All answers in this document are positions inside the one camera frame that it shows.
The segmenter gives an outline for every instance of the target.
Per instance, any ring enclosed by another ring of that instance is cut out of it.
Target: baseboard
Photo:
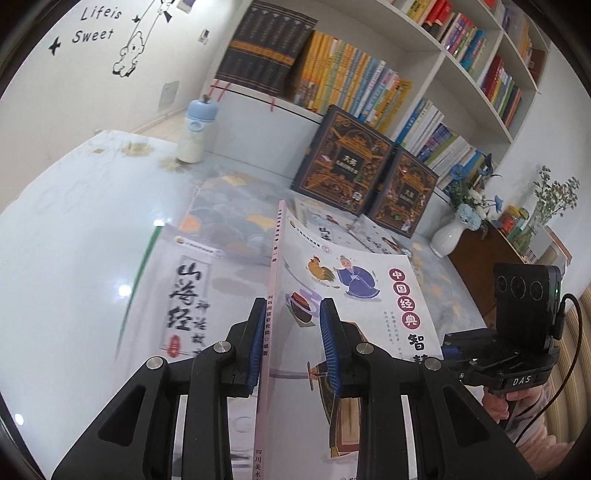
[[[187,107],[179,108],[177,110],[174,110],[172,112],[167,113],[166,115],[159,116],[158,118],[152,120],[150,123],[147,123],[147,124],[143,125],[142,127],[136,128],[131,133],[133,133],[133,134],[142,134],[146,130],[149,130],[150,128],[155,127],[156,125],[161,124],[165,120],[168,120],[172,116],[178,115],[178,114],[180,114],[182,112],[185,112],[186,110],[187,110]]]

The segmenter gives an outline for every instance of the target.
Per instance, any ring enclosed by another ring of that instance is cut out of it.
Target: vase
[[[460,237],[464,230],[468,228],[468,225],[462,222],[459,215],[448,223],[446,226],[441,227],[435,235],[429,246],[434,254],[439,258],[443,258],[449,255],[457,247],[457,243],[460,241]]]
[[[541,203],[538,202],[535,204],[534,212],[531,214],[527,225],[523,229],[521,233],[515,236],[512,240],[513,247],[520,255],[525,255],[527,253],[527,249],[530,246],[531,239],[534,235],[539,232],[544,225],[548,223],[550,218],[545,218],[542,216],[542,207]]]

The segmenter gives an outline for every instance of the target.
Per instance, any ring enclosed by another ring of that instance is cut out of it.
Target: rooster illustration
[[[310,273],[318,278],[318,280],[335,281],[335,274],[333,274],[328,267],[321,267],[320,258],[316,256],[312,257],[308,263],[308,270],[310,270]]]

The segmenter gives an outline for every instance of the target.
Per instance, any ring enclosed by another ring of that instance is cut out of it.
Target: bottle
[[[199,163],[203,161],[204,145],[211,124],[216,119],[217,104],[211,98],[203,95],[202,100],[194,100],[187,108],[185,130],[178,142],[176,157],[185,163]]]

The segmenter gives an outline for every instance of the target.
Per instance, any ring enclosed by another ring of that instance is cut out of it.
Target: white vase
[[[433,235],[433,239],[429,244],[433,253],[439,258],[443,258],[452,253],[466,228],[468,228],[467,224],[462,222],[459,215],[456,215],[451,223],[441,227],[437,233]]]

